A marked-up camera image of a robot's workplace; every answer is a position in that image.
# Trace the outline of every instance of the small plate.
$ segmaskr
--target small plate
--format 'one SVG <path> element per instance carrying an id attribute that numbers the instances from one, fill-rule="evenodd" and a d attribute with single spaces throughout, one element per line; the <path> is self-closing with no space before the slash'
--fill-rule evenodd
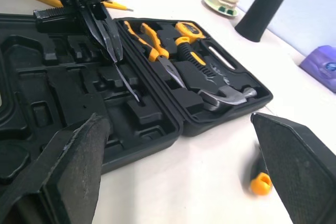
<path id="1" fill-rule="evenodd" d="M 229 17 L 238 16 L 238 10 L 237 9 L 234 10 L 233 14 L 229 14 L 229 13 L 222 12 L 221 10 L 219 10 L 221 5 L 217 5 L 216 3 L 214 3 L 213 0 L 204 0 L 204 2 L 207 4 L 207 6 L 209 6 L 211 9 L 215 10 L 218 13 L 221 13 L 221 14 L 229 16 Z"/>

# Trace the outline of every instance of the screwdriver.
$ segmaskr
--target screwdriver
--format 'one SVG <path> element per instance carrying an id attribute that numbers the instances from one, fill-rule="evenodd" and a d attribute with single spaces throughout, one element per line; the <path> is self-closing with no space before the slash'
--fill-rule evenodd
<path id="1" fill-rule="evenodd" d="M 260 148 L 258 157 L 252 166 L 250 188 L 255 195 L 261 196 L 269 194 L 272 189 L 272 182 Z"/>

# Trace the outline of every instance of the hammer head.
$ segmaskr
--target hammer head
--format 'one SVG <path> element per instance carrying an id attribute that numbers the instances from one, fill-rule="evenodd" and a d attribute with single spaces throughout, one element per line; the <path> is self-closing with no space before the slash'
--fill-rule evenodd
<path id="1" fill-rule="evenodd" d="M 257 91 L 253 88 L 246 88 L 244 92 L 241 93 L 229 85 L 220 87 L 219 91 L 225 95 L 225 97 L 211 94 L 204 90 L 198 92 L 204 100 L 204 108 L 206 110 L 221 111 L 222 109 L 227 108 L 228 105 L 240 105 L 247 102 L 247 98 L 255 97 L 257 95 Z"/>

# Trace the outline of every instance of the white wall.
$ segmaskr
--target white wall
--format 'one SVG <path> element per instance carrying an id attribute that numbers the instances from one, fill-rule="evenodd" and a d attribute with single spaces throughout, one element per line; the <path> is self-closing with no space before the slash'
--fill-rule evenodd
<path id="1" fill-rule="evenodd" d="M 254 0 L 240 0 L 247 11 Z M 322 45 L 336 46 L 336 0 L 284 0 L 269 29 L 305 56 Z"/>

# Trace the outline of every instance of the pliers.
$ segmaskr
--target pliers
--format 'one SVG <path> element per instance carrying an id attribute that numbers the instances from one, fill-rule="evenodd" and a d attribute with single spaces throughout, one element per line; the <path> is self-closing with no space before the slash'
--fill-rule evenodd
<path id="1" fill-rule="evenodd" d="M 149 61 L 151 62 L 159 61 L 163 65 L 164 69 L 169 73 L 169 75 L 180 85 L 180 87 L 186 89 L 186 86 L 178 70 L 169 60 L 169 52 L 162 47 L 161 41 L 158 38 L 156 31 L 154 31 L 146 23 L 141 24 L 140 30 L 142 33 L 147 34 L 151 38 L 154 44 L 154 47 L 152 47 L 133 31 L 128 21 L 124 21 L 124 24 L 126 26 L 127 31 L 131 34 L 132 38 L 134 40 L 139 41 L 142 47 L 145 48 L 149 52 Z"/>

